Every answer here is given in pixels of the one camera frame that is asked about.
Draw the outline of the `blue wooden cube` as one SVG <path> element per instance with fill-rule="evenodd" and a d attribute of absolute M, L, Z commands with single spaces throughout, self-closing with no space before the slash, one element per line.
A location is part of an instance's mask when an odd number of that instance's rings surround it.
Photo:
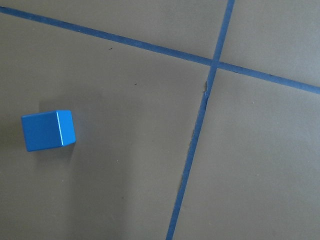
<path fill-rule="evenodd" d="M 76 142 L 70 110 L 53 110 L 21 117 L 25 147 L 28 152 L 61 148 Z"/>

